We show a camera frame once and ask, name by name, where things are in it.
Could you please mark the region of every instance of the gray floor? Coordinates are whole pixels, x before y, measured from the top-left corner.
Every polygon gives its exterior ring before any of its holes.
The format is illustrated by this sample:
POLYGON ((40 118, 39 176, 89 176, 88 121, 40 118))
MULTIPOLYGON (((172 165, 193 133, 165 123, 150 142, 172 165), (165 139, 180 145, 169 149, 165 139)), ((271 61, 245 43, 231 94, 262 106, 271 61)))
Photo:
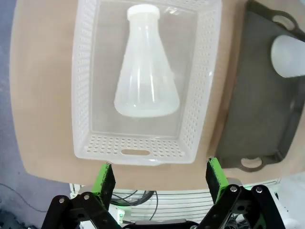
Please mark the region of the gray floor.
POLYGON ((10 33, 16 1, 0 0, 0 209, 11 211, 25 225, 41 227, 46 213, 27 206, 5 184, 39 210, 47 210, 56 195, 69 195, 69 184, 27 174, 16 142, 10 106, 10 33))

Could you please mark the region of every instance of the white bottle cap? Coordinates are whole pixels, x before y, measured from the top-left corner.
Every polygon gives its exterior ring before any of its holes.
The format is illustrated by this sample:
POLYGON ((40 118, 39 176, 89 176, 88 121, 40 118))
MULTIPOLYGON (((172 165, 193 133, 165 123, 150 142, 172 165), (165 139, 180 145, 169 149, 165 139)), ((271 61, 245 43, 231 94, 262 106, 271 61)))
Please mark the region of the white bottle cap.
POLYGON ((127 10, 128 20, 130 19, 130 17, 132 15, 137 14, 137 13, 153 13, 153 14, 157 15, 158 19, 160 18, 160 11, 159 11, 158 7, 156 7, 154 5, 150 5, 150 4, 140 4, 140 5, 131 6, 127 10))

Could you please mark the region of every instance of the tray handle hole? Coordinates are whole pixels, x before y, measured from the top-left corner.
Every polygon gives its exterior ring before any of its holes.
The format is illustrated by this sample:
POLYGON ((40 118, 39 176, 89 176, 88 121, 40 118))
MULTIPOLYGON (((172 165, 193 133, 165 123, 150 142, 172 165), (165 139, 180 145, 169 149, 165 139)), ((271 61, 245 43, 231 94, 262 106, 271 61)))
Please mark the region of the tray handle hole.
POLYGON ((147 156, 150 154, 148 150, 138 150, 138 149, 123 149, 122 154, 125 155, 142 155, 147 156))
POLYGON ((254 159, 242 158, 241 163, 247 168, 258 168, 262 165, 263 161, 260 157, 254 159))
POLYGON ((294 30, 295 24, 287 17, 281 15, 275 15, 272 18, 272 21, 276 22, 277 24, 283 25, 288 30, 294 30))

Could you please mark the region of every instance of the table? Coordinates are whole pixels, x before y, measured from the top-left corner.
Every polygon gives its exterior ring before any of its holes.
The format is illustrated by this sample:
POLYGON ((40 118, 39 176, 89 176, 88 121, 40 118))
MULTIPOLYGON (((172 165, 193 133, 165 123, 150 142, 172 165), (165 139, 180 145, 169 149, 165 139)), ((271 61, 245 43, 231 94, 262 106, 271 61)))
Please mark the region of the table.
MULTIPOLYGON (((298 0, 260 0, 290 13, 305 30, 305 6, 298 0)), ((223 0, 221 37, 208 120, 196 160, 158 167, 113 165, 116 188, 203 189, 207 156, 221 136, 236 76, 245 0, 223 0)), ((19 0, 11 37, 10 92, 16 137, 26 171, 68 183, 89 185, 102 161, 74 155, 71 128, 71 57, 76 0, 19 0)), ((225 169, 228 177, 255 183, 305 170, 305 112, 287 157, 246 173, 225 169)))

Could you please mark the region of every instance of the white cup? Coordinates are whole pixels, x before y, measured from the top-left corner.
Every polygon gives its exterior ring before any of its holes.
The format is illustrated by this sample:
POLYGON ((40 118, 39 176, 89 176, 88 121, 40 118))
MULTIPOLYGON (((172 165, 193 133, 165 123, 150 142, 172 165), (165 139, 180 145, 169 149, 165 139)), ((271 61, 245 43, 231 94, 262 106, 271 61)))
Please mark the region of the white cup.
POLYGON ((286 35, 278 36, 272 44, 271 62, 282 77, 305 75, 305 42, 286 35))

